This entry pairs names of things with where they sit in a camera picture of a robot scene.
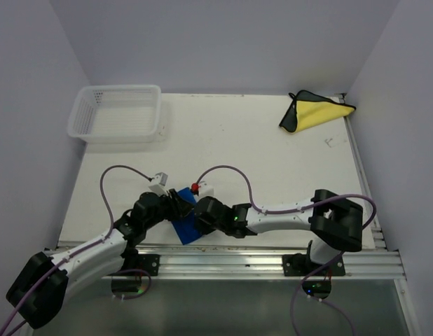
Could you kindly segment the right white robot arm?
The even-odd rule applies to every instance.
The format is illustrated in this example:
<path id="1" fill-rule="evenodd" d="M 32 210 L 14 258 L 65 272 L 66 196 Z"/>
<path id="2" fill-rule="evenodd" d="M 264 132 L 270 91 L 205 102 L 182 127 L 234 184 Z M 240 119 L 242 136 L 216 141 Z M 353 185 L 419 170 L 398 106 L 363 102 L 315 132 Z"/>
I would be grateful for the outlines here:
<path id="1" fill-rule="evenodd" d="M 308 200 L 291 210 L 255 209 L 250 204 L 227 206 L 206 196 L 194 207 L 195 228 L 202 235 L 220 231 L 244 239 L 272 231 L 312 232 L 305 255 L 296 264 L 311 274 L 321 274 L 329 261 L 342 252 L 362 250 L 363 207 L 328 190 L 316 190 Z"/>

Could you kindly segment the yellow and black towel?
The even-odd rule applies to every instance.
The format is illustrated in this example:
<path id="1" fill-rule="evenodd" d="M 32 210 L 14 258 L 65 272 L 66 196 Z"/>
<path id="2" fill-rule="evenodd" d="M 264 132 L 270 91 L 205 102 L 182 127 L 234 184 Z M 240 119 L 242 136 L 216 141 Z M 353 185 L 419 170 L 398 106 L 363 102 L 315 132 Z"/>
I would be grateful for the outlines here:
<path id="1" fill-rule="evenodd" d="M 279 128 L 295 134 L 338 118 L 344 118 L 356 111 L 356 107 L 336 102 L 307 90 L 289 93 L 291 103 L 282 117 Z"/>

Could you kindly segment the blue towel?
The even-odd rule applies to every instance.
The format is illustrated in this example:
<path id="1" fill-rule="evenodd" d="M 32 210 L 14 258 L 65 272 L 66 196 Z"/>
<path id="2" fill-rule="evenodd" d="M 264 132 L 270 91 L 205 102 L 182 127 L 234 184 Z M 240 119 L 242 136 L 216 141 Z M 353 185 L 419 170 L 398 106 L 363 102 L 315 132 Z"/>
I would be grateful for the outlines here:
<path id="1" fill-rule="evenodd" d="M 189 188 L 183 188 L 178 192 L 178 195 L 192 205 L 197 203 L 195 196 Z M 195 228 L 195 216 L 193 211 L 184 219 L 172 221 L 173 228 L 177 233 L 180 242 L 183 245 L 190 244 L 197 241 L 202 237 L 202 234 Z"/>

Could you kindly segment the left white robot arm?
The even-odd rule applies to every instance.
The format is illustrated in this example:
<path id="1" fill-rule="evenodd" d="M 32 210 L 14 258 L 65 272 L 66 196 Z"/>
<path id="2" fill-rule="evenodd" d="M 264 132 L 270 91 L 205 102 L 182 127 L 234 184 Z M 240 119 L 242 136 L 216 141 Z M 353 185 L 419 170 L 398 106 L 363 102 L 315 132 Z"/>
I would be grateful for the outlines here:
<path id="1" fill-rule="evenodd" d="M 163 221 L 185 219 L 196 198 L 183 190 L 164 195 L 144 192 L 111 228 L 63 253 L 34 254 L 9 288 L 6 299 L 33 329 L 48 324 L 63 304 L 81 289 L 108 274 L 132 274 L 138 258 L 132 252 L 146 233 Z"/>

